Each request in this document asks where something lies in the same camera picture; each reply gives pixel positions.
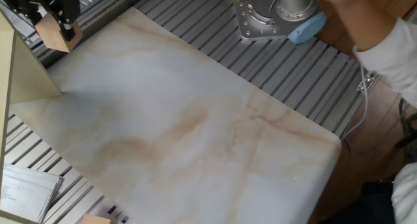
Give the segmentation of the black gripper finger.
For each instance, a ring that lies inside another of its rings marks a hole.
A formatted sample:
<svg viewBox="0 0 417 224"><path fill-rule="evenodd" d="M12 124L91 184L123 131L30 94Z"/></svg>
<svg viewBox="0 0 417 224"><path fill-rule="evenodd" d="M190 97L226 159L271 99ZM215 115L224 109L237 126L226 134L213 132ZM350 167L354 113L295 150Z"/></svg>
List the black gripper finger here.
<svg viewBox="0 0 417 224"><path fill-rule="evenodd" d="M27 19L31 21L33 25L37 25L41 19L42 15L38 12L38 7L29 7L29 8L15 8L15 12L22 13Z"/></svg>
<svg viewBox="0 0 417 224"><path fill-rule="evenodd" d="M66 41L75 37L74 24L81 14L79 0L50 0L48 12L59 24Z"/></svg>

